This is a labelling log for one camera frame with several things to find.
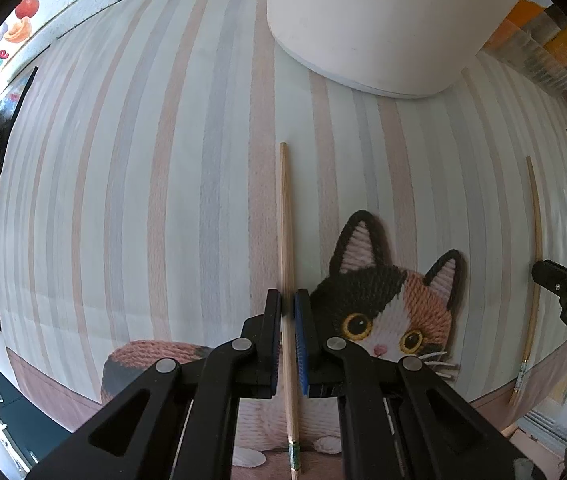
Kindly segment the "striped cat placemat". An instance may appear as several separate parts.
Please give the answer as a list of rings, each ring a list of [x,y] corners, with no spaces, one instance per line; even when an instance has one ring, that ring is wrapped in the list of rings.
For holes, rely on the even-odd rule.
[[[35,65],[0,177],[0,320],[20,390],[63,428],[105,402],[125,344],[200,351],[263,309],[280,142],[300,286],[366,209],[399,266],[465,257],[453,385],[494,425],[567,374],[554,296],[527,326],[534,243],[567,266],[567,104],[492,55],[398,101],[293,60],[266,0],[124,0]]]

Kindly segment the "bamboo chopstick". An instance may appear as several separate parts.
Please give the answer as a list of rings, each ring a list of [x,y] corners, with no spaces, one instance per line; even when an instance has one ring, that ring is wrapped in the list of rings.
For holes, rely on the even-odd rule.
[[[539,199],[538,185],[534,164],[531,156],[526,157],[527,173],[531,185],[532,197],[532,210],[533,210],[533,252],[532,263],[533,266],[543,258],[543,219],[541,218],[541,200]],[[529,318],[527,319],[525,341],[522,351],[522,359],[518,371],[517,378],[515,378],[515,386],[513,387],[512,394],[509,399],[509,405],[515,406],[519,402],[519,396],[523,390],[525,376],[529,370],[531,362],[531,354],[533,343],[535,339],[536,326],[538,320],[539,310],[539,297],[541,296],[541,288],[538,284],[533,283],[532,298],[530,301]]]

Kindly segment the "orange packaged goods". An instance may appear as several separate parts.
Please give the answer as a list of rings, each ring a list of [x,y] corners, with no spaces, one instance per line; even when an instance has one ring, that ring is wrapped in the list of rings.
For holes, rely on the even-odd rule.
[[[567,17],[555,4],[519,0],[483,50],[549,96],[567,93]]]

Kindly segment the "white cylindrical utensil holder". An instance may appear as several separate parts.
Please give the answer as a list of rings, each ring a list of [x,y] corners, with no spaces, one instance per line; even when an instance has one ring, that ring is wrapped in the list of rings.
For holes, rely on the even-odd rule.
[[[267,0],[267,23],[317,74],[413,99],[454,84],[518,1]]]

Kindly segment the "blue cabinet door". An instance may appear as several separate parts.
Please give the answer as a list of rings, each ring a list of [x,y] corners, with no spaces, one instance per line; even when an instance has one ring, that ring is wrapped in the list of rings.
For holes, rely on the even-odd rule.
[[[1,371],[0,424],[28,466],[35,466],[71,434],[29,401]]]

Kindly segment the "colourful wall stickers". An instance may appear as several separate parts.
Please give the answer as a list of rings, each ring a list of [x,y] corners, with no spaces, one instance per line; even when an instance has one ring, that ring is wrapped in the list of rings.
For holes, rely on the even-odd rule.
[[[37,30],[40,7],[40,0],[21,0],[0,25],[0,83],[8,62]]]

